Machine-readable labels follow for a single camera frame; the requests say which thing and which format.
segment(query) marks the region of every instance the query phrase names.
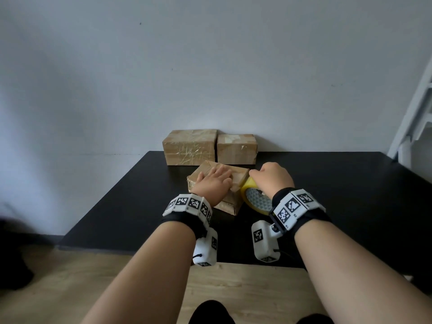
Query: right hand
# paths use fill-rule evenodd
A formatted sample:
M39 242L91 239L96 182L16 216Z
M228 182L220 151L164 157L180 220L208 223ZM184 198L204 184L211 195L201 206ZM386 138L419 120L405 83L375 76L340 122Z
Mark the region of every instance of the right hand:
M254 179L258 188L270 199L285 187L294 187L294 181L288 171L277 162L267 162L261 170L251 169L249 175Z

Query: black and white pattern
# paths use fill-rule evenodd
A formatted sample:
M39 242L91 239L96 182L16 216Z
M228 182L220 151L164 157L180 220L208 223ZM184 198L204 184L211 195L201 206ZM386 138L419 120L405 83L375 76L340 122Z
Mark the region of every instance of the black and white pattern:
M165 211L167 211L167 210L170 209L172 206L174 206L175 202L176 202L175 200L174 200L174 201L171 201L171 202L169 203L168 207L166 207Z
M262 231L262 229L256 230L254 232L254 242L256 243L256 242L259 242L259 241L261 241L263 239L264 239L264 237L263 237L263 231Z
M304 203L313 202L314 200L307 193L299 194L299 199Z
M288 213L288 211L285 208L282 208L276 216L284 224L291 215Z
M187 202L188 198L177 198L177 202L175 203L175 205L180 205L180 206L184 206Z
M210 222L211 215L209 212L209 208L206 206L206 204L204 202L201 205L201 212L207 218L207 221Z
M191 198L189 200L188 206L191 206L191 207L193 207L195 209L199 209L200 208L200 202L201 201L199 201L197 199Z
M267 263L269 263L269 262L271 262L271 261L275 261L276 258L273 258L273 257L268 256L268 257L262 258L261 260L262 260L262 261L265 261L265 262L267 262Z
M300 207L300 204L295 198L291 198L285 204L285 207L287 207L290 212L294 212L298 207Z
M212 248L217 251L217 240L212 236Z

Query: brown cardboard box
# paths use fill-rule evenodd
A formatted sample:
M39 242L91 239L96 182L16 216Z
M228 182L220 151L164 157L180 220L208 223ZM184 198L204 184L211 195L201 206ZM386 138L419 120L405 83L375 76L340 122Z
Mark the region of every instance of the brown cardboard box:
M162 142L167 165L199 166L215 161L217 130L173 130Z
M222 164L255 164L257 141L253 134L220 134L217 160Z
M215 166L219 166L217 162L205 161L197 168L190 176L187 177L187 188L189 192L197 181L198 174L201 172L207 175ZM232 171L232 188L228 191L226 197L215 207L231 215L237 215L240 210L240 206L243 203L243 199L240 194L240 188L246 182L249 177L249 169L228 166Z

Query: tape roll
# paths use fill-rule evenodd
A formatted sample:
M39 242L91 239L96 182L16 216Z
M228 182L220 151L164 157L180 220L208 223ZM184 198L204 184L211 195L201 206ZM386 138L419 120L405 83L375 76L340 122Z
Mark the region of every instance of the tape roll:
M249 207L263 215L269 214L272 209L271 199L258 189L252 177L249 176L240 192L241 197Z

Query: black table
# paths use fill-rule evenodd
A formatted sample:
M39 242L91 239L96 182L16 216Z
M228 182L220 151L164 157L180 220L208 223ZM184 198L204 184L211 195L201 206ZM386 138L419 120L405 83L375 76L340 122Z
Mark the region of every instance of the black table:
M380 152L260 152L256 166L278 162L327 208L336 226L397 271L429 274L432 184ZM61 248L133 253L161 221L169 201L187 193L196 167L167 166L150 151L65 235ZM254 257L251 225L268 216L246 204L238 216L215 209L218 261L265 265ZM282 237L272 266L301 267L295 245Z

